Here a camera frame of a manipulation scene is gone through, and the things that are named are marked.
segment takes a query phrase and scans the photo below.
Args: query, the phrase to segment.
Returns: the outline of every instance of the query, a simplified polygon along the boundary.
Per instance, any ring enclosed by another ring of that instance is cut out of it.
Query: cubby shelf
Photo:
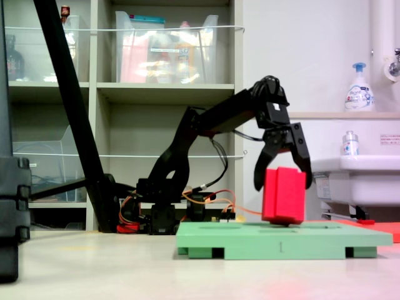
[[[114,29],[115,12],[161,16],[166,28],[179,27],[187,21],[191,27],[202,26],[208,15],[218,15],[219,25],[243,25],[243,0],[56,0],[71,7],[71,15],[83,18],[90,29],[89,82],[81,82],[82,96],[88,111],[97,148],[101,154],[146,153],[158,156],[173,140],[186,106],[213,106],[243,88],[243,31],[221,29],[217,35],[216,82],[218,84],[150,84],[116,82],[116,33],[96,29]],[[33,3],[26,0],[5,1],[6,26],[39,28]],[[33,51],[23,52],[23,56]],[[61,138],[68,120],[56,82],[10,81],[14,141],[54,141]],[[243,155],[241,138],[233,134],[216,137],[230,156]],[[190,155],[215,156],[209,139],[199,138]],[[156,159],[101,157],[105,173],[117,182],[135,186],[138,178],[148,176]],[[223,167],[219,159],[189,159],[188,185],[202,184],[217,178]],[[238,205],[243,199],[243,162],[230,159],[229,169],[213,186],[234,190]],[[32,213],[46,208],[86,209],[86,230],[97,229],[90,202],[29,203]],[[225,208],[223,203],[207,204],[207,209]],[[184,212],[186,204],[177,204]]]
[[[30,202],[29,208],[86,208],[86,202]]]
[[[80,82],[83,101],[89,103],[89,83]],[[9,93],[15,104],[61,104],[56,82],[10,81]]]
[[[232,96],[234,85],[99,82],[97,90],[114,104],[210,106]]]

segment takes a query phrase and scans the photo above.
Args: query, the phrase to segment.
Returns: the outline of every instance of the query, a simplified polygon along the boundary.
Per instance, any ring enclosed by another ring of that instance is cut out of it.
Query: storage bin
[[[80,16],[69,16],[65,34],[79,81],[89,81],[89,31]],[[6,28],[7,67],[10,81],[57,82],[41,30]]]
[[[204,27],[216,26],[208,16]],[[128,14],[116,12],[116,80],[122,83],[216,83],[216,28],[134,30]]]
[[[15,156],[29,159],[32,171],[32,193],[84,177],[74,137],[69,126],[60,141],[13,142],[12,148]],[[67,156],[47,156],[45,154]],[[80,188],[64,192],[40,201],[84,202],[86,201],[86,189]]]

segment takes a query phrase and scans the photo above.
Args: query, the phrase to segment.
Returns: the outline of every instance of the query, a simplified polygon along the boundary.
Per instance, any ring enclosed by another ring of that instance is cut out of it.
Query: green platform
[[[189,258],[344,259],[375,258],[391,234],[337,222],[282,227],[263,223],[182,222],[178,254]]]

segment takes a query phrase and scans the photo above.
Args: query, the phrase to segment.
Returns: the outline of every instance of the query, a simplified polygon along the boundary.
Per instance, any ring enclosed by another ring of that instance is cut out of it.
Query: small bottle
[[[15,50],[15,42],[15,35],[6,34],[7,73],[10,81],[23,79],[25,76],[24,59],[21,53]]]
[[[344,155],[359,155],[358,151],[358,135],[352,131],[346,131],[343,136],[343,154]]]
[[[61,15],[62,26],[65,25],[65,22],[67,21],[67,18],[69,17],[70,13],[71,13],[71,9],[69,8],[68,5],[61,6],[60,15]]]

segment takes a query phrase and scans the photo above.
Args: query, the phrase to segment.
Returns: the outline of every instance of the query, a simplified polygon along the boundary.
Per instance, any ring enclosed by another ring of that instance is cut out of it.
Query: white floor
[[[399,300],[400,244],[377,259],[188,260],[174,236],[33,232],[1,300]]]

